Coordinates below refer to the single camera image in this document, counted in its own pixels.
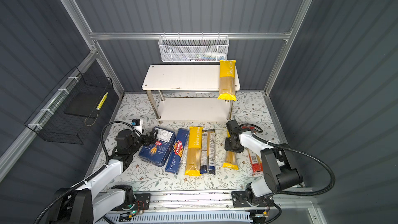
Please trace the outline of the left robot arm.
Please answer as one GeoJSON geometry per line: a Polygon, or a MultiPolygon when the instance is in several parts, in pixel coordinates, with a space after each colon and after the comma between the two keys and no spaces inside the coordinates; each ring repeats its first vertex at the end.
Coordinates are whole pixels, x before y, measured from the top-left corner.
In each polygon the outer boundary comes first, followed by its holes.
{"type": "Polygon", "coordinates": [[[61,188],[56,198],[39,214],[35,223],[46,217],[48,224],[94,224],[108,221],[107,213],[114,208],[134,211],[144,208],[131,186],[116,185],[108,192],[101,191],[132,163],[134,154],[144,145],[154,145],[158,130],[141,134],[134,127],[122,130],[116,136],[117,145],[107,156],[105,165],[70,188],[61,188]]]}

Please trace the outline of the tubes in white basket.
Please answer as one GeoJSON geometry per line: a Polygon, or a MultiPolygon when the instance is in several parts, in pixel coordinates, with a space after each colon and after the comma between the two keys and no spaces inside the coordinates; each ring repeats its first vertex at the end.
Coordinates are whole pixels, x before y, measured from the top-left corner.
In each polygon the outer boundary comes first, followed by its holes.
{"type": "Polygon", "coordinates": [[[216,62],[216,61],[223,61],[227,60],[227,54],[225,53],[220,53],[220,52],[206,52],[203,54],[198,54],[198,55],[191,55],[188,57],[183,58],[184,61],[192,61],[192,62],[216,62]]]}

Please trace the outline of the yellow Pastatime spaghetti bag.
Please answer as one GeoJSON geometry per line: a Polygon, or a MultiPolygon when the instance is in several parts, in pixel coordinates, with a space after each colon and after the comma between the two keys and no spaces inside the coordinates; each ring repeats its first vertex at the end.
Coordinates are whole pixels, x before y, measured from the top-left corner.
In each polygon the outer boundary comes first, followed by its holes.
{"type": "Polygon", "coordinates": [[[229,144],[230,137],[231,137],[230,133],[227,131],[227,137],[225,138],[225,142],[224,142],[224,148],[226,150],[226,158],[225,158],[225,161],[224,161],[222,167],[237,171],[239,169],[239,167],[238,167],[238,164],[236,161],[236,153],[227,150],[227,148],[230,147],[230,144],[229,144]]]}
{"type": "Polygon", "coordinates": [[[235,60],[220,61],[219,100],[236,101],[235,60]]]}

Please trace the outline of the red spaghetti bag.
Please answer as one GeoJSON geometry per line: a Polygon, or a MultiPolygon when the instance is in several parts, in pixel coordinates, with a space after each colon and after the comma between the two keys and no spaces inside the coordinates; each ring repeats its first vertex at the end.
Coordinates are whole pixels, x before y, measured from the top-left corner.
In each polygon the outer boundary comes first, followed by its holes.
{"type": "Polygon", "coordinates": [[[248,150],[248,154],[253,173],[263,172],[263,165],[260,157],[250,149],[248,150]]]}

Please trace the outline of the slim blue Barilla spaghetti box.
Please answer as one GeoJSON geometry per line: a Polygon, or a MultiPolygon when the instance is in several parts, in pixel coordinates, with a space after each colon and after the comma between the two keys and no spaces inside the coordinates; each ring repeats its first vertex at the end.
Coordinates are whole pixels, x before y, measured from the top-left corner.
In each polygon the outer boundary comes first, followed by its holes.
{"type": "Polygon", "coordinates": [[[170,157],[165,167],[165,172],[178,174],[183,152],[186,143],[188,141],[188,138],[189,138],[189,130],[187,129],[178,130],[170,157]]]}

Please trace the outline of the dark blue spaghetti bag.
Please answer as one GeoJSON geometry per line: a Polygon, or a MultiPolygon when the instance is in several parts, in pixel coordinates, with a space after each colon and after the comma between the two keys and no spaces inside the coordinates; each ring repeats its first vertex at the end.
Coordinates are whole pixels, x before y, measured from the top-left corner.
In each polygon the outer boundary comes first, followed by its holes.
{"type": "Polygon", "coordinates": [[[216,133],[214,129],[202,132],[200,173],[216,175],[216,133]]]}

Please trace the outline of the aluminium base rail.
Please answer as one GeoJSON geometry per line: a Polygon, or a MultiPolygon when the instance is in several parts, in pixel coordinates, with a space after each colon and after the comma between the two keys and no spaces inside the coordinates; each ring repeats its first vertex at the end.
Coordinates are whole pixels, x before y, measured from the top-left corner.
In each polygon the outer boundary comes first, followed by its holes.
{"type": "Polygon", "coordinates": [[[312,199],[262,197],[249,202],[243,190],[138,192],[140,211],[112,211],[114,224],[321,224],[312,199]]]}

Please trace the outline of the large blue Barilla box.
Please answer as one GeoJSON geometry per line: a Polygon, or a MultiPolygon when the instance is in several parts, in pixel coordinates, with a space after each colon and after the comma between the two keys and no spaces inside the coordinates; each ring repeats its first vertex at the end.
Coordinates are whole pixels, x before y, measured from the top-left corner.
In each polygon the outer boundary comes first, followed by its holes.
{"type": "Polygon", "coordinates": [[[176,134],[164,128],[154,127],[150,132],[150,138],[154,143],[143,146],[138,157],[152,165],[163,167],[170,156],[176,134]]]}

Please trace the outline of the aluminium frame profile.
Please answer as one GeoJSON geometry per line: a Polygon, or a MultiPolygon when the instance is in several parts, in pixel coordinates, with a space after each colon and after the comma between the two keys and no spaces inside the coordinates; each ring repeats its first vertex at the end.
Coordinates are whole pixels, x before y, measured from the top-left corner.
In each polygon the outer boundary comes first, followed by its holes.
{"type": "Polygon", "coordinates": [[[63,4],[63,7],[66,9],[70,18],[72,19],[75,27],[78,29],[79,33],[85,40],[87,46],[90,48],[89,54],[86,58],[80,63],[78,69],[84,70],[91,66],[94,59],[97,59],[98,64],[101,66],[103,72],[106,75],[109,75],[112,80],[120,85],[120,81],[117,78],[112,66],[107,60],[101,46],[96,43],[98,40],[122,40],[122,39],[131,39],[131,40],[152,40],[158,39],[161,36],[171,38],[171,39],[198,39],[198,38],[210,38],[215,39],[217,37],[227,37],[230,40],[239,40],[239,39],[283,39],[286,41],[286,44],[282,47],[280,51],[280,55],[276,60],[276,63],[273,67],[272,72],[270,73],[269,79],[265,86],[265,93],[270,94],[272,88],[275,84],[275,81],[281,71],[281,68],[286,60],[286,57],[289,54],[289,51],[297,37],[297,34],[304,22],[304,19],[307,15],[307,12],[313,2],[313,0],[302,0],[301,5],[297,11],[295,19],[293,21],[291,31],[285,33],[94,33],[91,31],[89,24],[87,23],[84,15],[82,14],[80,8],[77,6],[75,0],[60,0],[63,4]]]}

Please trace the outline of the yellow spaghetti bag centre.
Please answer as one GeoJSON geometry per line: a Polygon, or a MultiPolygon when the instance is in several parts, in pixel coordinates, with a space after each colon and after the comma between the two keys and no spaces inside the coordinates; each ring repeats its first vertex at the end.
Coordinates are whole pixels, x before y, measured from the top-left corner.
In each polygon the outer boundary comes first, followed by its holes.
{"type": "Polygon", "coordinates": [[[185,175],[201,176],[203,127],[190,127],[185,175]]]}

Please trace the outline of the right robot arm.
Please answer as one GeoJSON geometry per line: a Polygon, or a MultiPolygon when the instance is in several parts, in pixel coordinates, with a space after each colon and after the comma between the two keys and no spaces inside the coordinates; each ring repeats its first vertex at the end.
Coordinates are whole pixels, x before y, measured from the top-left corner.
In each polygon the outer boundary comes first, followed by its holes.
{"type": "Polygon", "coordinates": [[[263,176],[249,183],[245,190],[244,199],[249,205],[259,205],[264,199],[269,200],[272,195],[303,182],[293,152],[286,150],[287,145],[261,141],[257,134],[263,130],[255,124],[230,120],[226,128],[226,151],[242,153],[247,149],[259,156],[263,164],[263,176]]]}

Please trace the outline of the yellow marker in basket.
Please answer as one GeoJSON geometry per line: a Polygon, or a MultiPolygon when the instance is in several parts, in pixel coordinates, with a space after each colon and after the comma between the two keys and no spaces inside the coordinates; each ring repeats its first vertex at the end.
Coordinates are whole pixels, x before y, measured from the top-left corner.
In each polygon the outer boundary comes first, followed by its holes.
{"type": "Polygon", "coordinates": [[[96,110],[97,110],[97,111],[100,111],[100,110],[101,110],[103,104],[105,103],[105,101],[106,101],[106,99],[107,99],[107,96],[108,96],[108,92],[106,92],[106,93],[101,97],[100,101],[98,102],[98,104],[97,104],[97,106],[96,106],[96,110]]]}

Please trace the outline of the white two-tier shelf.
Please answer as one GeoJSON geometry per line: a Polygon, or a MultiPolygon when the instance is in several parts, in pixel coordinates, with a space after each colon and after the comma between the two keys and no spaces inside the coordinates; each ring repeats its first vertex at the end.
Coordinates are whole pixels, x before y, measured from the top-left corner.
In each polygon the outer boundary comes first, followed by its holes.
{"type": "Polygon", "coordinates": [[[219,65],[151,65],[142,89],[159,122],[227,122],[233,102],[220,100],[219,65]]]}

